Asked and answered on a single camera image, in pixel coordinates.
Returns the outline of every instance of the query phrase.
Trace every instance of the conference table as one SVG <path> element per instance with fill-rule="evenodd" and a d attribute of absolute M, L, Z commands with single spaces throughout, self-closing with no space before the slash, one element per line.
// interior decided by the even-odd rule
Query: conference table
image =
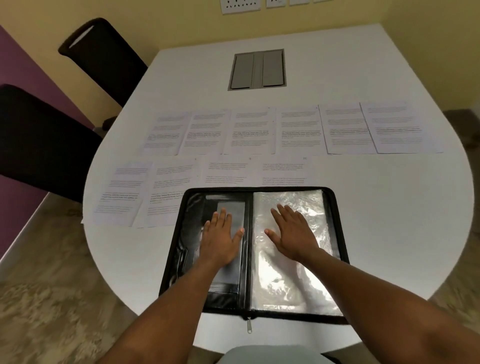
<path fill-rule="evenodd" d="M 237 53 L 285 50 L 286 87 L 228 91 Z M 312 157 L 315 185 L 331 188 L 350 263 L 428 299 L 456 264 L 473 214 L 465 151 L 445 116 L 378 24 L 160 51 L 98 149 L 84 193 L 95 207 L 117 165 L 168 160 L 138 152 L 159 113 L 237 107 L 409 101 L 442 153 Z M 105 281 L 136 314 L 157 297 L 174 227 L 84 225 Z M 359 342 L 348 325 L 203 313 L 194 345 L 226 352 L 300 344 L 318 352 Z"/>

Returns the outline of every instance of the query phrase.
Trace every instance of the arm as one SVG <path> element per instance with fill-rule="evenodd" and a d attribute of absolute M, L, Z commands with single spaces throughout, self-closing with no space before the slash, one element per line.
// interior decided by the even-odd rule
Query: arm
<path fill-rule="evenodd" d="M 223 208 L 204 226 L 193 267 L 123 333 L 100 364 L 183 364 L 193 345 L 208 288 L 218 270 L 238 254 L 243 228 L 230 236 L 232 216 Z"/>
<path fill-rule="evenodd" d="M 346 264 L 318 247 L 301 213 L 272 209 L 277 249 L 322 281 L 372 354 L 383 364 L 470 364 L 480 358 L 480 336 L 431 303 Z"/>

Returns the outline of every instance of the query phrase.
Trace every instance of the forearm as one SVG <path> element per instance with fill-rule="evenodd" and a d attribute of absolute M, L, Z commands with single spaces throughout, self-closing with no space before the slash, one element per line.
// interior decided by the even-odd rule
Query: forearm
<path fill-rule="evenodd" d="M 100 361 L 183 364 L 218 268 L 200 259 L 151 304 Z"/>
<path fill-rule="evenodd" d="M 456 363 L 458 358 L 469 357 L 456 340 L 471 347 L 478 343 L 476 334 L 424 299 L 321 249 L 304 264 L 326 286 L 381 363 Z"/>

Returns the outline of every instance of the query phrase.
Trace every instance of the black chair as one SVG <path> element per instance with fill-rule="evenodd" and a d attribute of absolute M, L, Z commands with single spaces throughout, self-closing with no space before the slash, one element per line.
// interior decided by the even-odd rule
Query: black chair
<path fill-rule="evenodd" d="M 78 28 L 60 46 L 59 53 L 71 58 L 121 106 L 147 70 L 135 51 L 103 18 Z"/>
<path fill-rule="evenodd" d="M 0 85 L 0 174 L 82 202 L 102 138 L 12 85 Z"/>

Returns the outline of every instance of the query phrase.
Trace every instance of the purple wall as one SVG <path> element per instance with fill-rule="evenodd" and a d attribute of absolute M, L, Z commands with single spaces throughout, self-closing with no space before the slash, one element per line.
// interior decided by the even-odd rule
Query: purple wall
<path fill-rule="evenodd" d="M 0 26 L 0 85 L 11 84 L 93 128 L 68 97 Z M 0 175 L 0 257 L 47 193 Z"/>

